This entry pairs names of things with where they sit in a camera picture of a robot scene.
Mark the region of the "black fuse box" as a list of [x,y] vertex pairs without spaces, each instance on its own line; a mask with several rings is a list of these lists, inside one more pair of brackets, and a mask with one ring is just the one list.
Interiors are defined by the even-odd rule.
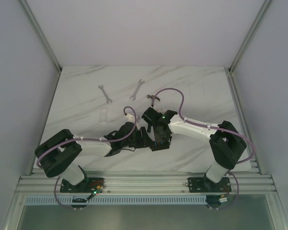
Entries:
[[170,148],[170,142],[157,142],[153,141],[152,145],[149,147],[151,151],[160,151],[160,150],[166,150]]

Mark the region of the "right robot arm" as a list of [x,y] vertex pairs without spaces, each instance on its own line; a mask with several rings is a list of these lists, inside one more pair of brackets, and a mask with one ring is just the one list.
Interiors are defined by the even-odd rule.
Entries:
[[229,179],[225,175],[237,165],[247,144],[230,122],[223,121],[216,126],[217,129],[212,129],[204,123],[197,126],[194,121],[187,122],[175,111],[167,110],[162,114],[152,107],[143,113],[142,119],[148,124],[147,132],[154,133],[155,139],[149,144],[152,151],[168,149],[173,134],[209,143],[214,161],[203,177],[188,180],[190,192],[231,191]]

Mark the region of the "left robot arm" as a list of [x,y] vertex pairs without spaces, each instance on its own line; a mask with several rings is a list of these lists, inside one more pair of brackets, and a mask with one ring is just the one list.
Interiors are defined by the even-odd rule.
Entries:
[[63,129],[35,149],[36,164],[48,178],[62,179],[61,192],[88,193],[93,186],[102,185],[87,176],[84,159],[92,156],[111,157],[123,149],[154,146],[145,127],[137,128],[126,122],[100,139],[77,137]]

